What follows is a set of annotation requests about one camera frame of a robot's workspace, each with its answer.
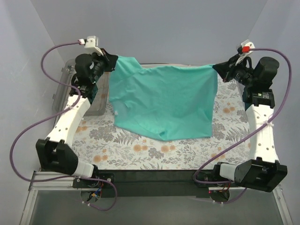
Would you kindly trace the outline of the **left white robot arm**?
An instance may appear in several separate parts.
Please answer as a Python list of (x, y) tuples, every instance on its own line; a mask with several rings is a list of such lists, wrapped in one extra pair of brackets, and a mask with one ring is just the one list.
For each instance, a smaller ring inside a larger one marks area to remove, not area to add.
[(72, 89), (65, 107), (67, 112), (60, 116), (48, 136), (36, 143), (43, 170), (83, 177), (84, 183), (91, 188), (99, 184), (100, 176), (94, 172), (94, 165), (80, 160), (71, 147), (80, 121), (96, 98), (98, 80), (104, 73), (114, 70), (118, 59), (104, 48), (100, 51), (76, 57), (75, 74), (70, 82)]

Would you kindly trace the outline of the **clear plastic bin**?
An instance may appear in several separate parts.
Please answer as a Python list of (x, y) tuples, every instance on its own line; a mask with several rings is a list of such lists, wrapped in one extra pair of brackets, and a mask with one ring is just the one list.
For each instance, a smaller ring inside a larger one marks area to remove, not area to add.
[[(75, 74), (75, 59), (67, 61), (64, 68), (61, 70), (62, 76), (60, 82), (71, 83), (71, 78)], [(103, 115), (108, 99), (110, 73), (105, 72), (97, 81), (98, 91), (96, 97), (84, 116), (100, 116)], [(52, 110), (55, 113), (62, 111), (68, 101), (70, 88), (65, 85), (58, 85), (57, 91), (53, 96)]]

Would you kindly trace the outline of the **teal t shirt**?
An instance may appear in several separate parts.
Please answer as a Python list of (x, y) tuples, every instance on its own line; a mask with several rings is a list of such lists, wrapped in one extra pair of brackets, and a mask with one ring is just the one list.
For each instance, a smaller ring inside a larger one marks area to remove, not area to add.
[(218, 74), (212, 65), (144, 68), (119, 56), (109, 80), (115, 126), (160, 141), (212, 136)]

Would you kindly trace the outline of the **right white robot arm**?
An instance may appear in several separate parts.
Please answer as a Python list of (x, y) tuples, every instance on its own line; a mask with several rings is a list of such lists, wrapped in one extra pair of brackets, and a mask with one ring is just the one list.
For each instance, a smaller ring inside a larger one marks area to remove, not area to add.
[(252, 133), (250, 137), (249, 159), (239, 165), (218, 162), (213, 169), (212, 180), (217, 186), (229, 180), (244, 188), (271, 192), (287, 175), (287, 167), (280, 164), (274, 144), (272, 117), (275, 99), (272, 80), (276, 76), (279, 62), (271, 57), (262, 57), (256, 67), (252, 67), (250, 57), (216, 64), (213, 68), (224, 82), (235, 79), (244, 85), (242, 100)]

